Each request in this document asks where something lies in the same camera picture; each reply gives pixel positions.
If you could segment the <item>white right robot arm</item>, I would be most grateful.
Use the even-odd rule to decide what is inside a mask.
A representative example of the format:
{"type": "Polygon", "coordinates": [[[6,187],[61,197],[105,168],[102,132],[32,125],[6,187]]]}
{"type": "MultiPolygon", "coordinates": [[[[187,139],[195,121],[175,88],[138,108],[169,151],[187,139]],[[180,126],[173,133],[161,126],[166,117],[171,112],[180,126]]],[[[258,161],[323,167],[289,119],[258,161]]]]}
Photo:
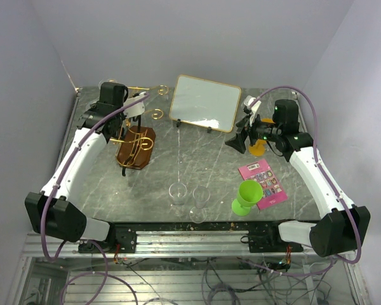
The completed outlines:
{"type": "Polygon", "coordinates": [[[371,219],[366,207],[358,207],[337,186],[324,166],[314,140],[300,131],[299,106],[294,100],[275,102],[272,122],[261,120],[261,102],[249,96],[244,102],[245,117],[236,123],[237,131],[226,145],[246,152],[245,141],[254,145],[259,140],[274,143],[281,156],[299,173],[316,203],[320,220],[317,223],[283,220],[267,236],[274,251],[282,251],[289,243],[311,247],[320,257],[348,251],[361,251],[371,219]]]}

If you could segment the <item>large clear wine glass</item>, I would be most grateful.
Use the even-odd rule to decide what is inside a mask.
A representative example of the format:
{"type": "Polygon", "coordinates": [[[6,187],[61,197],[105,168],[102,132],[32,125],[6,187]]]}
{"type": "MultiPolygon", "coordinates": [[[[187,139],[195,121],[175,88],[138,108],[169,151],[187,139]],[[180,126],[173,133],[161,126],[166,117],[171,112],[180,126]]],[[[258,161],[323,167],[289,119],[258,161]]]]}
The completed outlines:
{"type": "Polygon", "coordinates": [[[102,79],[101,81],[99,81],[98,83],[98,89],[101,90],[101,87],[104,83],[108,83],[110,82],[110,79],[102,79]]]}

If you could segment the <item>small clear wine glass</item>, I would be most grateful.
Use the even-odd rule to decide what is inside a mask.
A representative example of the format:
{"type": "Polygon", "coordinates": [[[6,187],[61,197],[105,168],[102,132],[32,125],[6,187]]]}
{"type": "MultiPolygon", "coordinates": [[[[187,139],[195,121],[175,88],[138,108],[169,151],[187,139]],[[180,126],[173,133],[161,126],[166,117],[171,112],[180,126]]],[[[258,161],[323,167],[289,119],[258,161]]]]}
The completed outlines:
{"type": "Polygon", "coordinates": [[[200,224],[207,217],[205,206],[210,199],[210,192],[204,186],[197,186],[193,190],[192,197],[194,199],[194,206],[189,212],[189,217],[193,223],[200,224]]]}

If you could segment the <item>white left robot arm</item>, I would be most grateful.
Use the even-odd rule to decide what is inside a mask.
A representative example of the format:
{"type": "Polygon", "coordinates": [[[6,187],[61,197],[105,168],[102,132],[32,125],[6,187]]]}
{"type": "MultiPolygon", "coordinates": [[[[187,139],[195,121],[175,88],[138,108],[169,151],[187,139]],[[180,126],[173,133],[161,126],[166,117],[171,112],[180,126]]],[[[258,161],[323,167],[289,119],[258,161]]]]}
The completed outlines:
{"type": "Polygon", "coordinates": [[[74,204],[95,159],[115,136],[123,117],[117,114],[90,136],[86,134],[108,114],[120,109],[127,98],[125,85],[110,82],[101,85],[98,101],[79,118],[72,144],[56,172],[39,193],[30,192],[25,199],[34,232],[41,232],[44,206],[56,187],[46,214],[45,235],[69,242],[94,240],[102,252],[110,252],[116,247],[117,237],[110,232],[110,224],[85,216],[74,204]]]}

